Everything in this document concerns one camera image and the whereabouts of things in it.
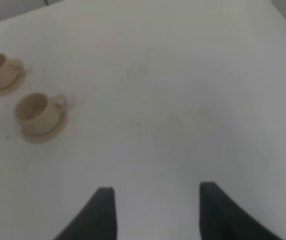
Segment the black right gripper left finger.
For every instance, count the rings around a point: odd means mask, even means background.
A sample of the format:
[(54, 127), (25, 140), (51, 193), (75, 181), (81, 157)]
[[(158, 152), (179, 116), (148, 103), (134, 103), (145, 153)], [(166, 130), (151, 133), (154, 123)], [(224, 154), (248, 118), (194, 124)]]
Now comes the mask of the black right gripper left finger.
[(115, 190), (112, 187), (100, 187), (56, 239), (116, 240), (117, 234)]

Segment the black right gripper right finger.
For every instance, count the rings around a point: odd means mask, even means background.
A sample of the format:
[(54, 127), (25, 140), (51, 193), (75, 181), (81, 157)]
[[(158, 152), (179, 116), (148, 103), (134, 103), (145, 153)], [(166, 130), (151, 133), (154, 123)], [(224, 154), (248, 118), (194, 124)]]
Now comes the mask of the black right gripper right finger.
[(280, 239), (238, 206), (215, 182), (200, 183), (199, 194), (201, 239)]

